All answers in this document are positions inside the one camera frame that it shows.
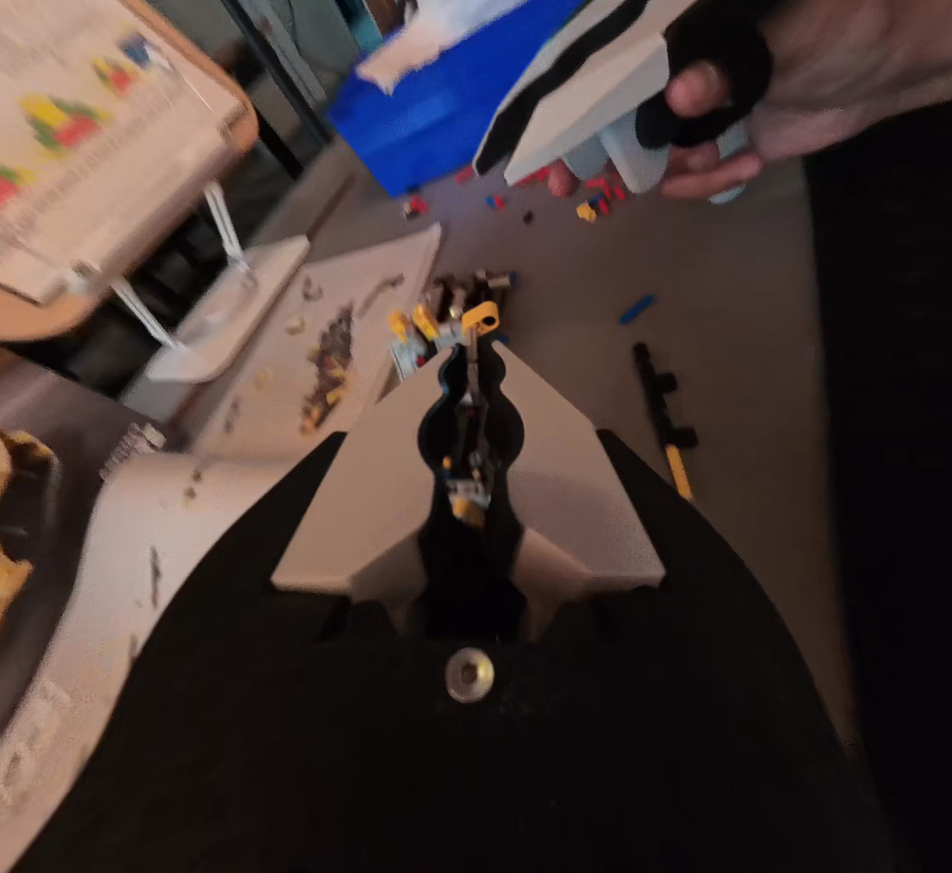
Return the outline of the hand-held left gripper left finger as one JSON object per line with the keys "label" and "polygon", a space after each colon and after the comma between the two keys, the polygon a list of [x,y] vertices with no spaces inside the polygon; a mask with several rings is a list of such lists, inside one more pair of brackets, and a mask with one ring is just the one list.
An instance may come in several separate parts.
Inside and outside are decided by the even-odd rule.
{"label": "hand-held left gripper left finger", "polygon": [[445,395],[447,359],[445,351],[355,421],[271,576],[276,589],[376,602],[406,629],[426,586],[418,534],[435,487],[419,431]]}

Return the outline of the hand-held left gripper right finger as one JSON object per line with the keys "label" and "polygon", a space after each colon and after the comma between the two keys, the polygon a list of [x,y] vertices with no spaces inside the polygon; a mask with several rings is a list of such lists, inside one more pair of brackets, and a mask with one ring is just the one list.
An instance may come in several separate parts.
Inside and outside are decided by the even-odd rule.
{"label": "hand-held left gripper right finger", "polygon": [[594,425],[506,345],[493,350],[524,432],[506,482],[523,529],[510,580],[526,598],[525,624],[551,624],[568,603],[658,586],[664,567]]}

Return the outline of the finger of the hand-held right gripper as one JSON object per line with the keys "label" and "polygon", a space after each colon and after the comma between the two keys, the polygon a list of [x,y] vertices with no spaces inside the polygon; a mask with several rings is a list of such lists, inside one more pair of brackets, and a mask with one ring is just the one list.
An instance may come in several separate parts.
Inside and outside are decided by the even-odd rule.
{"label": "finger of the hand-held right gripper", "polygon": [[638,19],[591,55],[534,110],[505,169],[509,185],[572,152],[604,153],[627,187],[655,187],[669,147],[643,146],[635,111],[670,76],[663,32],[697,0],[648,0]]}
{"label": "finger of the hand-held right gripper", "polygon": [[597,52],[622,36],[648,0],[587,0],[537,51],[506,93],[483,134],[473,170],[483,176],[511,155],[543,99],[559,89]]}

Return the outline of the black rod subassembly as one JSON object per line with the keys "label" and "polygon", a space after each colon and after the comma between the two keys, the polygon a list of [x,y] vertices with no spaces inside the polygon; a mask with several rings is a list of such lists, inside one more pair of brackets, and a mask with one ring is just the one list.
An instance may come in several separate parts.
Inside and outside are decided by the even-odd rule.
{"label": "black rod subassembly", "polygon": [[678,390],[678,379],[673,372],[659,370],[655,366],[649,347],[644,342],[634,344],[633,361],[645,397],[649,421],[664,454],[673,485],[682,499],[695,502],[683,451],[697,447],[697,432],[692,426],[676,425],[668,408],[668,396]]}

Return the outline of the person's right forearm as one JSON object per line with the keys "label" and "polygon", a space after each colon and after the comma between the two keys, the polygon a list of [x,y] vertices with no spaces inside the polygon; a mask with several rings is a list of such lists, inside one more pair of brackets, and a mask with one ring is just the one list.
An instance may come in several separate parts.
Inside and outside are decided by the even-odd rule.
{"label": "person's right forearm", "polygon": [[951,0],[894,0],[898,36],[896,114],[951,100]]}

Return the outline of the building set box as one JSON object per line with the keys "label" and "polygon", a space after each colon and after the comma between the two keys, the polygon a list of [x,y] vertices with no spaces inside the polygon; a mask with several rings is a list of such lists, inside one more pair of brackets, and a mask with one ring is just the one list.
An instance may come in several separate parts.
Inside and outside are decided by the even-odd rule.
{"label": "building set box", "polygon": [[25,666],[16,647],[30,580],[46,559],[58,522],[62,465],[25,430],[1,432],[2,725],[15,709]]}

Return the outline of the pile of red blue pins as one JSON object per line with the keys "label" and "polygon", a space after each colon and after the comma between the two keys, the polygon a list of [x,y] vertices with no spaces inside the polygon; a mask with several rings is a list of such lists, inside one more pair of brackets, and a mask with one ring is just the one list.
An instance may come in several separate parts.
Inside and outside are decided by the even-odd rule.
{"label": "pile of red blue pins", "polygon": [[[467,166],[455,174],[454,180],[462,185],[474,178],[475,172]],[[589,224],[607,216],[612,211],[613,203],[626,200],[628,195],[621,174],[611,160],[587,178],[571,171],[567,163],[560,160],[518,180],[512,188],[526,189],[542,186],[546,186],[549,193],[559,199],[570,199],[579,188],[588,190],[577,204],[575,213],[580,220]],[[484,201],[494,210],[501,210],[506,204],[501,193],[491,193],[485,197]],[[408,221],[429,212],[428,202],[418,191],[411,192],[400,200],[399,208]]]}

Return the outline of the blue plastic bin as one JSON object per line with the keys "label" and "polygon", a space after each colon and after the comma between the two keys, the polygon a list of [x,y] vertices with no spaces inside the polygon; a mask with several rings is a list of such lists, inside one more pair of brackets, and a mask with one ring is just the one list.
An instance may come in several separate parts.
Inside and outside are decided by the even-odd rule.
{"label": "blue plastic bin", "polygon": [[391,198],[470,165],[496,109],[585,0],[526,0],[387,95],[352,73],[327,122]]}

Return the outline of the open instruction booklet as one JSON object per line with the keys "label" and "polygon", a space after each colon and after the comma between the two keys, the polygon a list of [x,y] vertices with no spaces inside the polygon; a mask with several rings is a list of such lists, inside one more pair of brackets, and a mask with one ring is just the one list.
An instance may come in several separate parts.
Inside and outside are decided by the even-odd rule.
{"label": "open instruction booklet", "polygon": [[85,768],[139,652],[220,538],[383,394],[387,314],[422,295],[440,224],[304,266],[280,295],[194,448],[108,474],[37,673],[2,735],[2,871]]}

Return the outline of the partly built toy car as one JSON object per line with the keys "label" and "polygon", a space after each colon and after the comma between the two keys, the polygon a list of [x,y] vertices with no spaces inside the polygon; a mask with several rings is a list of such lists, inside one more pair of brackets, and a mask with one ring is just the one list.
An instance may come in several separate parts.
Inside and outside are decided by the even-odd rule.
{"label": "partly built toy car", "polygon": [[[467,353],[467,339],[461,333],[461,317],[470,308],[493,300],[499,309],[499,325],[482,336],[504,340],[501,317],[509,291],[517,283],[514,271],[474,272],[466,283],[454,276],[434,279],[410,314],[392,311],[388,323],[392,332],[389,352],[396,379],[404,381],[434,360],[443,351],[461,346]],[[474,414],[465,392],[455,408],[457,437],[452,452],[440,463],[439,474],[454,518],[472,529],[483,529],[492,499],[498,455],[485,435],[488,401],[482,392],[482,411]]]}

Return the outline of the wooden document stand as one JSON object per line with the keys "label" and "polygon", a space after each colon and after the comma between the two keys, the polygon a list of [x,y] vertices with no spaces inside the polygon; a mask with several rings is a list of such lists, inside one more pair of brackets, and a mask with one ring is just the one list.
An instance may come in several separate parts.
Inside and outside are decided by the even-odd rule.
{"label": "wooden document stand", "polygon": [[152,379],[205,382],[235,359],[300,269],[308,250],[297,235],[243,248],[232,222],[222,177],[259,138],[259,120],[244,90],[185,34],[144,0],[121,0],[181,50],[246,98],[248,114],[232,130],[225,162],[163,221],[122,269],[72,275],[64,293],[47,307],[2,289],[2,343],[35,343],[76,331],[107,301],[121,303],[155,341],[159,354]]}

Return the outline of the printed instruction sheet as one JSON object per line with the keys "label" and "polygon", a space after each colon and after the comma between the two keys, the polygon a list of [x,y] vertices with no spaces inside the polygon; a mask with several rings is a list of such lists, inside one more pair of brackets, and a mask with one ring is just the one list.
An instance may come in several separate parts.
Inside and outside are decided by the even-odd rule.
{"label": "printed instruction sheet", "polygon": [[248,103],[121,0],[1,0],[1,284],[122,269],[234,147]]}

